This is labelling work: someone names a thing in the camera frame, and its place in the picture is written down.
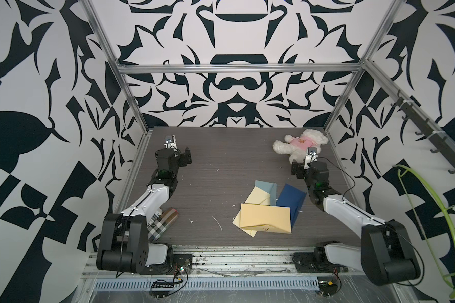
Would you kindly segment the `tan yellow envelope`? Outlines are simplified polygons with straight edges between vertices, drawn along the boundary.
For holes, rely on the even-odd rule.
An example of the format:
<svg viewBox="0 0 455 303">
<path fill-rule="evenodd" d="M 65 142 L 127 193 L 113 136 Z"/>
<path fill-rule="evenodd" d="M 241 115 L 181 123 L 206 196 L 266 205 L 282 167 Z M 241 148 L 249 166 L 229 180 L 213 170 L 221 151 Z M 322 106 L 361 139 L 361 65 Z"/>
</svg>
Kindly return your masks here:
<svg viewBox="0 0 455 303">
<path fill-rule="evenodd" d="M 244 203 L 240 210 L 240 228 L 257 232 L 290 234 L 290 209 Z"/>
</svg>

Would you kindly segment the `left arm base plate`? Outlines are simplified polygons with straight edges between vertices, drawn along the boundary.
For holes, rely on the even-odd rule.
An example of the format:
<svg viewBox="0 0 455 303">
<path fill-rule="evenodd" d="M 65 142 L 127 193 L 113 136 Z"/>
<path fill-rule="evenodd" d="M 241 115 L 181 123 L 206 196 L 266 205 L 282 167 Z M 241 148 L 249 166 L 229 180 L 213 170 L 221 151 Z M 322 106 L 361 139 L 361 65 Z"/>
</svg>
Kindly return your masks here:
<svg viewBox="0 0 455 303">
<path fill-rule="evenodd" d="M 180 268 L 184 268 L 188 273 L 192 271 L 193 255 L 174 253 L 167 257 L 165 263 L 159 265 L 146 266 L 140 275 L 173 275 Z"/>
</svg>

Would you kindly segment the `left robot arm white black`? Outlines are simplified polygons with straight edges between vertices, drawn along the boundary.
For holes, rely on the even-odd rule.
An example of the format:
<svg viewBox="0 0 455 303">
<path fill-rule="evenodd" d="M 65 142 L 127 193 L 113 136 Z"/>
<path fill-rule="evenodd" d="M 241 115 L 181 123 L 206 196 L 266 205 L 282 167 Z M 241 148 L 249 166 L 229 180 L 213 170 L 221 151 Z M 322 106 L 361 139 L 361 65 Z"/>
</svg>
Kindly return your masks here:
<svg viewBox="0 0 455 303">
<path fill-rule="evenodd" d="M 106 215 L 101 230 L 96 266 L 98 270 L 144 274 L 153 266 L 173 265 L 173 250 L 155 244 L 149 235 L 149 220 L 173 195 L 178 171 L 192 163 L 189 148 L 175 147 L 156 151 L 157 169 L 147 189 L 131 206 L 120 213 Z"/>
</svg>

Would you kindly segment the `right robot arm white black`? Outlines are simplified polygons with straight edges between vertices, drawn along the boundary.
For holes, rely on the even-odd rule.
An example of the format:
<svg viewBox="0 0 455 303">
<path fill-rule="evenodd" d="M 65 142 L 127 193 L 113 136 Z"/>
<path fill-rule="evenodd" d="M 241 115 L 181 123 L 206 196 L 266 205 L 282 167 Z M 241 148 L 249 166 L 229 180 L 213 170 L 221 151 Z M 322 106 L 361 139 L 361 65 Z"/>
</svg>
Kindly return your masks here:
<svg viewBox="0 0 455 303">
<path fill-rule="evenodd" d="M 294 161 L 291 174 L 304 180 L 310 200 L 333 216 L 360 239 L 359 246 L 337 241 L 320 242 L 308 261 L 297 265 L 325 270 L 347 267 L 361 271 L 377 286 L 418 279 L 423 266 L 406 228 L 395 220 L 385 221 L 356 206 L 329 184 L 325 162 L 302 164 Z"/>
</svg>

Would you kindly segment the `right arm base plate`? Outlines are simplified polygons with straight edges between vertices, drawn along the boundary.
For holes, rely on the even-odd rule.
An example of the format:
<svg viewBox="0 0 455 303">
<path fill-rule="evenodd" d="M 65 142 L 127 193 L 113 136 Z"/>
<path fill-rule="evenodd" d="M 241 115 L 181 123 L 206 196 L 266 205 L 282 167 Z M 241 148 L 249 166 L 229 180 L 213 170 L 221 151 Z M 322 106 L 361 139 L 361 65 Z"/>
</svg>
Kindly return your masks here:
<svg viewBox="0 0 455 303">
<path fill-rule="evenodd" d="M 339 264 L 330 263 L 322 251 L 296 252 L 292 261 L 298 273 L 338 273 L 348 272 L 348 268 Z"/>
</svg>

